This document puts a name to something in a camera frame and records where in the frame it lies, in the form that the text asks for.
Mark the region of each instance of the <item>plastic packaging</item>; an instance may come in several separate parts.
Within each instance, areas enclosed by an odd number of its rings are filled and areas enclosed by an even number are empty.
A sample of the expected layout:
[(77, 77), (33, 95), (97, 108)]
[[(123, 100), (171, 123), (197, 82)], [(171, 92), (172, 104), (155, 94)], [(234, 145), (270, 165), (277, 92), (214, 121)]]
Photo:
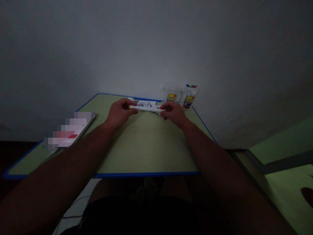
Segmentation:
[(188, 95), (189, 88), (190, 88), (190, 86), (188, 84), (186, 84), (184, 89), (183, 89), (183, 94), (182, 94), (182, 97), (180, 98), (180, 102), (179, 102), (180, 106), (182, 106), (182, 107), (183, 107), (184, 102), (186, 100), (186, 97)]
[(191, 85), (189, 87), (189, 90), (188, 90), (186, 96), (184, 96), (184, 93), (185, 93), (185, 89), (184, 89), (181, 102), (179, 103), (183, 109), (188, 109), (191, 107), (192, 102), (195, 100), (195, 98), (197, 96), (197, 87), (198, 86)]
[(179, 102), (179, 97), (182, 91), (182, 87), (175, 83), (166, 83), (163, 87), (164, 91), (164, 102), (173, 101)]

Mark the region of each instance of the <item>yellow label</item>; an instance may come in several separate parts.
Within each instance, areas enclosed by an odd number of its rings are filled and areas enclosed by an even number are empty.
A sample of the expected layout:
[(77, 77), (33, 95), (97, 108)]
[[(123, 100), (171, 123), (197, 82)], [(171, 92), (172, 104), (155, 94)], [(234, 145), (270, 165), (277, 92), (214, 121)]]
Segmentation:
[(187, 96), (186, 102), (187, 103), (192, 103), (194, 98), (195, 98), (194, 96)]
[(167, 97), (167, 101), (175, 102), (175, 99), (176, 99), (176, 95), (175, 94), (169, 94), (169, 96)]

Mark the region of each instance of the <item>desk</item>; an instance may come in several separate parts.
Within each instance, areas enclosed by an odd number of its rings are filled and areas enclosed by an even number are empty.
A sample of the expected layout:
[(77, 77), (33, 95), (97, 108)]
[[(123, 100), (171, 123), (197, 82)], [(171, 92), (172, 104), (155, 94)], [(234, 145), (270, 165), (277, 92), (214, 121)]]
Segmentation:
[[(96, 112), (96, 118), (88, 127), (86, 136), (105, 121), (111, 104), (124, 96), (99, 93), (85, 103), (80, 112)], [(194, 108), (185, 111), (186, 116), (212, 140), (210, 132)], [(48, 156), (39, 142), (13, 166), (3, 177), (22, 179), (33, 172)], [(139, 111), (132, 115), (115, 135), (95, 178), (152, 177), (168, 175), (200, 174), (188, 148), (183, 132), (170, 120), (164, 121), (155, 113)]]

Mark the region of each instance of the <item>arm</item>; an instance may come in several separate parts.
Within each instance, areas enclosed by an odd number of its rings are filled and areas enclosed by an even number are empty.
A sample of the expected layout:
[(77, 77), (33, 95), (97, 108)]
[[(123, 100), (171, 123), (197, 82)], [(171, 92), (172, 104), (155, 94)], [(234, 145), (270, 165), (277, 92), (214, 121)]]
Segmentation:
[(36, 233), (59, 219), (96, 172), (115, 132), (138, 113), (129, 105), (137, 104), (113, 103), (103, 124), (15, 187), (0, 203), (0, 233)]
[(187, 139), (194, 160), (219, 198), (231, 226), (240, 234), (294, 234), (257, 191), (234, 159), (185, 115), (177, 103), (167, 102), (161, 116), (177, 125)]

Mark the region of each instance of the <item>cable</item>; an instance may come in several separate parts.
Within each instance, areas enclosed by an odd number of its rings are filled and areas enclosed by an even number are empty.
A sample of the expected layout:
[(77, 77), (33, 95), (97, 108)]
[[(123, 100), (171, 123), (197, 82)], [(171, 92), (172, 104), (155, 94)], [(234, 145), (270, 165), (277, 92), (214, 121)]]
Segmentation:
[[(81, 197), (81, 198), (77, 199), (76, 201), (73, 202), (73, 204), (69, 207), (69, 209), (70, 209), (76, 202), (78, 202), (79, 200), (81, 200), (81, 199), (83, 199), (83, 198), (86, 198), (86, 197), (90, 197), (90, 196), (84, 196), (84, 197)], [(82, 215), (63, 216), (62, 219), (79, 218), (79, 217), (82, 217)], [(55, 235), (58, 234), (58, 230), (59, 230), (59, 227), (60, 227), (60, 224), (61, 224), (62, 219), (59, 221), (59, 224), (58, 224), (58, 226), (56, 227)]]
[(74, 216), (63, 216), (62, 219), (71, 219), (71, 218), (79, 218), (82, 217), (82, 215), (74, 215)]

